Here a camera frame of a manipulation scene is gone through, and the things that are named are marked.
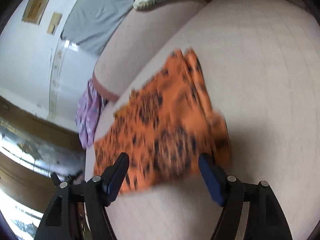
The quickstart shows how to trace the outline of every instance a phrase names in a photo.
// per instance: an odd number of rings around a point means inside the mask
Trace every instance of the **folded orange garment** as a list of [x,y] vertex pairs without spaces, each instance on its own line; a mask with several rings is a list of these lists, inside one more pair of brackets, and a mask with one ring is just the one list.
[[228,165],[226,123],[212,110],[194,51],[185,56],[174,51],[162,71],[132,93],[94,149],[95,175],[113,165],[121,152],[129,155],[122,193],[199,172],[202,152],[212,155],[216,164]]

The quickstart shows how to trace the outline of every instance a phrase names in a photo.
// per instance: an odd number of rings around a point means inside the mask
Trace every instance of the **purple cloth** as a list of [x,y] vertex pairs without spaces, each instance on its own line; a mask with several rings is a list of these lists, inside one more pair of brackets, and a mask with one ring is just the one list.
[[78,101],[76,124],[82,147],[86,149],[93,144],[99,116],[106,105],[106,100],[95,90],[93,81],[88,81],[87,89]]

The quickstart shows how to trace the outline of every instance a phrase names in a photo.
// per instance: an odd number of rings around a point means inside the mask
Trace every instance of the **silver bolt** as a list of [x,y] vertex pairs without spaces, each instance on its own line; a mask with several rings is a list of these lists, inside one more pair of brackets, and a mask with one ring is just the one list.
[[60,188],[65,188],[68,186],[68,183],[67,182],[62,182],[60,183]]
[[231,182],[235,182],[237,179],[235,176],[228,176],[228,180]]
[[94,177],[92,178],[92,181],[93,181],[93,182],[98,182],[98,181],[100,181],[100,179],[101,179],[100,176],[94,176]]
[[269,186],[269,183],[268,183],[267,181],[263,180],[263,181],[261,181],[261,185],[262,185],[263,187],[268,187],[268,186]]

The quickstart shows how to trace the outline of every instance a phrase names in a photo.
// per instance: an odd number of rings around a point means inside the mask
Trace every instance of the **picture frame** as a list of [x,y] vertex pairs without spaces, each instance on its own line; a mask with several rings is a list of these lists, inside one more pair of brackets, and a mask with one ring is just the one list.
[[49,0],[29,0],[23,13],[22,21],[40,25],[48,2]]

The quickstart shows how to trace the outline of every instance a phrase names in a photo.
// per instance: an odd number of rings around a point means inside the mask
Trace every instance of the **beige cushion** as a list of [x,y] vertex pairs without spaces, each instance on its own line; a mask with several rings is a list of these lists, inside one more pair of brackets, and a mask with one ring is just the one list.
[[174,0],[151,10],[132,10],[97,61],[93,78],[97,91],[116,101],[158,50],[205,5],[204,0]]
[[[148,62],[114,109],[161,68],[173,48],[187,47],[195,49],[212,104],[227,121],[233,150],[227,173],[243,182],[267,180],[293,239],[305,240],[320,219],[316,20],[283,0],[213,0]],[[101,119],[98,137],[111,122]],[[87,159],[94,159],[91,149]],[[120,196],[107,211],[119,240],[193,240],[210,239],[221,209],[199,178]]]

